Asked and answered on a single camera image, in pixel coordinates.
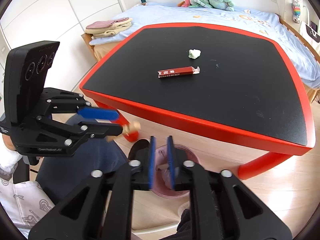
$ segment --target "hanging toy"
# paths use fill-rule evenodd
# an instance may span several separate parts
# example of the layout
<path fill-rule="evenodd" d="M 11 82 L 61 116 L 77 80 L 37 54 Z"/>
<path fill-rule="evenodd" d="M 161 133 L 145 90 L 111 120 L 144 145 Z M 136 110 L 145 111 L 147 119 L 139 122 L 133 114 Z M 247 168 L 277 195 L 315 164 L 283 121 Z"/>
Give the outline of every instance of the hanging toy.
<path fill-rule="evenodd" d="M 292 20 L 295 23 L 300 23 L 300 14 L 301 14 L 300 5 L 298 3 L 296 3 L 296 2 L 294 2 L 292 4 L 292 10 L 293 10 Z"/>

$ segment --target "red table leg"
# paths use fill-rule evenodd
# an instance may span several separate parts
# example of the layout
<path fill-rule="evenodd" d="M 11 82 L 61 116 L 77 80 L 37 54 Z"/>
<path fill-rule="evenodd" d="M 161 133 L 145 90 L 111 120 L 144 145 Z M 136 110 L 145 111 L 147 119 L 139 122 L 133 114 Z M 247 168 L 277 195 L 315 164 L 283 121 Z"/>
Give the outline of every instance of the red table leg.
<path fill-rule="evenodd" d="M 107 106 L 103 103 L 100 103 L 99 101 L 95 101 L 96 104 L 101 107 L 101 108 L 104 108 L 104 109 L 113 109 L 113 110 L 117 110 L 111 106 Z M 128 120 L 121 114 L 119 113 L 119 119 L 118 120 L 115 120 L 115 121 L 111 121 L 112 123 L 118 123 L 119 125 L 126 125 L 126 124 L 129 124 Z M 133 133 L 130 133 L 128 135 L 124 135 L 124 137 L 127 139 L 127 141 L 129 142 L 135 142 L 137 139 L 138 139 L 138 136 L 139 136 L 139 132 L 138 131 L 135 131 Z"/>
<path fill-rule="evenodd" d="M 249 179 L 283 163 L 293 155 L 268 152 L 248 163 L 240 165 L 238 169 L 239 179 Z"/>

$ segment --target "person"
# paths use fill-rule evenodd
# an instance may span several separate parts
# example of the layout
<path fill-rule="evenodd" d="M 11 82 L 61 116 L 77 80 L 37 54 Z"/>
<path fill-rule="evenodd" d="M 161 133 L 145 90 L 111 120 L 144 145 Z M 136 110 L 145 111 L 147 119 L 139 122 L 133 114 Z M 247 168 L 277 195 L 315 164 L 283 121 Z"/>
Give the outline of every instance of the person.
<path fill-rule="evenodd" d="M 76 114 L 66 124 L 73 125 L 83 120 Z M 45 157 L 36 181 L 13 184 L 9 180 L 22 156 L 15 151 L 10 137 L 6 135 L 3 135 L 3 140 L 0 140 L 0 149 L 2 149 L 0 152 L 0 202 L 12 222 L 26 238 L 30 229 L 91 171 L 101 170 L 104 173 L 116 171 L 128 161 L 115 141 L 89 139 L 75 151 L 72 157 Z M 133 234 L 131 238 L 140 239 Z M 183 212 L 177 233 L 164 239 L 191 239 L 189 210 Z"/>

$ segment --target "dark blue pants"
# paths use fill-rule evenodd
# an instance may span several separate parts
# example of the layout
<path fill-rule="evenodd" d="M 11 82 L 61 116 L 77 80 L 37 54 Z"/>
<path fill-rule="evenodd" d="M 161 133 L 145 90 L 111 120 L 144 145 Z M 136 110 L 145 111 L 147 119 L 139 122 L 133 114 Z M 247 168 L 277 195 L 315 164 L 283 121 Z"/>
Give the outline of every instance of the dark blue pants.
<path fill-rule="evenodd" d="M 81 116 L 74 115 L 67 124 L 73 125 L 83 120 Z M 115 171 L 125 162 L 127 158 L 115 141 L 108 143 L 105 139 L 89 139 L 72 157 L 45 157 L 36 181 L 56 204 L 91 171 Z"/>

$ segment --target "camera lens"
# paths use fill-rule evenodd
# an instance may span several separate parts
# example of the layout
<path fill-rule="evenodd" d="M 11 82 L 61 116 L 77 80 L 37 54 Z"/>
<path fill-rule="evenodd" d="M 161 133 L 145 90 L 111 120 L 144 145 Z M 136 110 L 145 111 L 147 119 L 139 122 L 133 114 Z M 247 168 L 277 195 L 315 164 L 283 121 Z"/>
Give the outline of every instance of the camera lens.
<path fill-rule="evenodd" d="M 47 62 L 47 55 L 44 55 L 39 59 L 39 62 L 37 65 L 37 73 L 40 73 L 43 70 L 46 62 Z"/>
<path fill-rule="evenodd" d="M 35 70 L 35 67 L 36 67 L 36 65 L 34 62 L 30 63 L 30 65 L 28 66 L 27 71 L 26 71 L 26 80 L 27 81 L 31 78 L 31 76 Z"/>
<path fill-rule="evenodd" d="M 51 53 L 51 55 L 49 56 L 49 59 L 48 59 L 48 66 L 52 63 L 53 61 L 53 57 L 54 57 L 54 52 Z"/>

